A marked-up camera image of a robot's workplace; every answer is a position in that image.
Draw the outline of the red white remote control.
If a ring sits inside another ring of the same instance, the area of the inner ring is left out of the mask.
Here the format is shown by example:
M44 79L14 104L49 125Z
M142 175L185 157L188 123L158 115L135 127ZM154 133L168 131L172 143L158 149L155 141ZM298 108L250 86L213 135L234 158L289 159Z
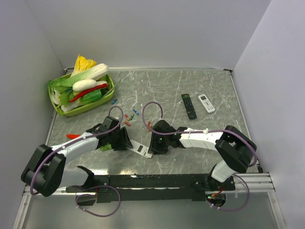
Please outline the red white remote control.
M132 147L128 147L129 150L131 150L132 152L148 159L148 158L152 158L152 153L149 153L149 148L147 146L144 146L143 144L134 141L134 140L130 140Z

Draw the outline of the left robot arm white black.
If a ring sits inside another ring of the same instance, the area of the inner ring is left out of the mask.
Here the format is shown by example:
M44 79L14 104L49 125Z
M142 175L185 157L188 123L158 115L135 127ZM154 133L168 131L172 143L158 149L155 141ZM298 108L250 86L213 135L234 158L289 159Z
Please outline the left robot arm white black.
M94 173L84 166L75 169L66 166L81 155L107 145L114 151L133 147L126 128L111 116L66 143L38 146L21 174L21 180L45 197L60 187L78 186L88 192L96 183Z

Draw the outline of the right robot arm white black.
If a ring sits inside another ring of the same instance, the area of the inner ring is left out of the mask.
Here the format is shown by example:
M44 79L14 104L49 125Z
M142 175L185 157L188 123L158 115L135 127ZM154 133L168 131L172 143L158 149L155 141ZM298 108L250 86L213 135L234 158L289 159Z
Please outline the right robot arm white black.
M257 161L255 143L232 125L224 130L174 129L165 120L160 120L152 127L148 152L166 154L170 146L202 148L219 153L222 160L213 167L208 178L209 187L213 190L219 190L234 173L246 173Z

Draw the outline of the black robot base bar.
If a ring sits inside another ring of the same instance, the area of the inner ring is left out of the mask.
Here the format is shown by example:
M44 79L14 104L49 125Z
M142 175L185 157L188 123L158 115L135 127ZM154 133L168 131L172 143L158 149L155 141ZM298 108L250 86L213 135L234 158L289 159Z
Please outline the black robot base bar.
M209 174L96 175L90 188L67 187L67 193L89 193L97 203L117 201L182 200L205 201L205 195L234 191L232 177L220 183Z

